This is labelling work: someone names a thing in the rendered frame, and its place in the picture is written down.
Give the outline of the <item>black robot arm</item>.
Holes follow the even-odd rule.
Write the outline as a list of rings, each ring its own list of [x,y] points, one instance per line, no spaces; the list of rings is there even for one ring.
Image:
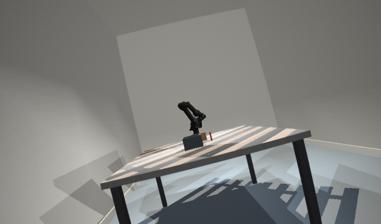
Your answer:
[[[202,127],[202,120],[204,120],[206,118],[206,115],[201,113],[199,110],[195,109],[191,104],[190,102],[181,102],[181,103],[178,103],[178,107],[184,111],[184,113],[188,116],[188,118],[190,119],[190,123],[191,123],[191,126],[190,128],[193,129],[193,132],[194,134],[199,134],[199,130],[198,128],[201,128]],[[195,117],[198,116],[198,118],[194,118],[193,115],[191,114],[191,112],[193,113],[193,115]]]

